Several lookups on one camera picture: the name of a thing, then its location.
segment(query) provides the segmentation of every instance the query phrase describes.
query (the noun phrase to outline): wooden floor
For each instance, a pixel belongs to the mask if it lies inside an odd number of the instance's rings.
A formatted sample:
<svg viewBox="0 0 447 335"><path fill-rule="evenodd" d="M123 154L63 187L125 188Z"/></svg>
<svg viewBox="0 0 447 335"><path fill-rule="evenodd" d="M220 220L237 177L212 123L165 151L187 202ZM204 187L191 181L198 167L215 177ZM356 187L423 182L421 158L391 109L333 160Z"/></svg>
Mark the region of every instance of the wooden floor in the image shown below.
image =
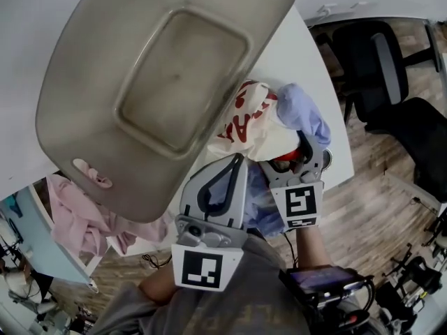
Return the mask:
<svg viewBox="0 0 447 335"><path fill-rule="evenodd" d="M427 36L420 20L386 21L394 29L404 57L427 47ZM339 26L317 27L312 33L330 33ZM436 33L439 49L447 52L447 40L441 27L436 28ZM331 75L342 73L330 50L322 47L321 54ZM409 98L424 98L444 113L447 100L435 70L409 68L407 73ZM364 275L373 274L378 283L381 274L390 269L390 257L403 254L409 242L420 248L428 237L423 229L433 221L434 215L424 206L413 204L409 194L395 188L383 176L384 170L389 168L408 179L412 177L413 161L393 137L366 134L355 111L347 131L356 174L324 194L321 231L336 264L357 269ZM285 239L277 237L270 243L291 265L291 252ZM69 313L74 313L76 303L100 314L122 282L137 283L151 271L139 256L121 258L110 249L93 274L98 294L86 286L57 280L52 291Z"/></svg>

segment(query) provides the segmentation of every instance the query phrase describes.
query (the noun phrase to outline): camera lens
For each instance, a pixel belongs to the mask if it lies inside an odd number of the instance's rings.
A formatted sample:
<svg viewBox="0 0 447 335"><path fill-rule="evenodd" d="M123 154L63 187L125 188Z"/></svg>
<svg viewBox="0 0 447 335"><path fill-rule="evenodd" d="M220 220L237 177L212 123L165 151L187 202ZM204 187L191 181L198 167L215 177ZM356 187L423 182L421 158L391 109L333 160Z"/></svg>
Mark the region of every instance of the camera lens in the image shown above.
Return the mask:
<svg viewBox="0 0 447 335"><path fill-rule="evenodd" d="M197 226L189 226L188 231L196 237L199 237L202 234L202 231L200 231L200 228Z"/></svg>

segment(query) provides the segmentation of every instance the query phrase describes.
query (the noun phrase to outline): clothing pile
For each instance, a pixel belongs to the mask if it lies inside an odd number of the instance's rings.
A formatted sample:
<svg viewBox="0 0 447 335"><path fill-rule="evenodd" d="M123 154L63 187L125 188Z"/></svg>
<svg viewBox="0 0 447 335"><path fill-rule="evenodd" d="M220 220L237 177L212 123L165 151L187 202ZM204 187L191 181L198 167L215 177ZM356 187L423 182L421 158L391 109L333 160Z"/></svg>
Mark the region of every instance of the clothing pile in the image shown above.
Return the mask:
<svg viewBox="0 0 447 335"><path fill-rule="evenodd" d="M322 149L330 144L329 126L301 87L287 84L274 93L266 83L247 80L207 147L212 154L208 161L234 153L253 161L249 164L244 226L258 228L265 237L283 232L284 223L267 180L255 162L274 160L295 151L300 143L297 131L314 135ZM210 189L210 204L225 198L227 183L222 179Z"/></svg>
<svg viewBox="0 0 447 335"><path fill-rule="evenodd" d="M75 166L99 187L109 188L112 182L81 160ZM136 237L161 242L172 218L166 212L151 223L135 223L114 214L96 203L72 181L53 174L47 177L52 210L52 238L75 255L81 251L102 256L108 249L106 237L113 237L122 253L135 243Z"/></svg>

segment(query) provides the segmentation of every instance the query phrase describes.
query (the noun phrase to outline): pink cloth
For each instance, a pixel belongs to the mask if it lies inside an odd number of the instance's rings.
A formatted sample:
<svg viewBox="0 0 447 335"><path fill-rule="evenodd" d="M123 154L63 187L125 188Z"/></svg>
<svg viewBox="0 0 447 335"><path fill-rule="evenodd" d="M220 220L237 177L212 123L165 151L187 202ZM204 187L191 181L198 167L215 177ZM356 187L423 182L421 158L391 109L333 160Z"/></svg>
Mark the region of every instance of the pink cloth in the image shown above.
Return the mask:
<svg viewBox="0 0 447 335"><path fill-rule="evenodd" d="M110 180L98 180L97 172L92 170L87 170L86 175L96 183L105 182L107 187ZM161 242L166 236L171 222L167 212L154 222L135 223L95 203L65 177L50 175L47 182L54 221L52 238L76 255L80 251L104 255L108 248L106 237L115 237L122 252L126 253L136 237Z"/></svg>

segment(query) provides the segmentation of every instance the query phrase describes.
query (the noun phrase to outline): white fabric with red letters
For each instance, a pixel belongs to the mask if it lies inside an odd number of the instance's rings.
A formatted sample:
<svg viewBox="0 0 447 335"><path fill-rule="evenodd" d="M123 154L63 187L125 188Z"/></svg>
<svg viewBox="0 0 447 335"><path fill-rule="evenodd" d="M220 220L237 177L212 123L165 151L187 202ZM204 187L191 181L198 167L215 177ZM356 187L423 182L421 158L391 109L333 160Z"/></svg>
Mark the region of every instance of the white fabric with red letters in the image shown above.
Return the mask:
<svg viewBox="0 0 447 335"><path fill-rule="evenodd" d="M296 131L277 116L277 96L266 83L247 80L223 116L223 126L208 144L218 158L241 153L253 161L267 161L290 153L299 145Z"/></svg>

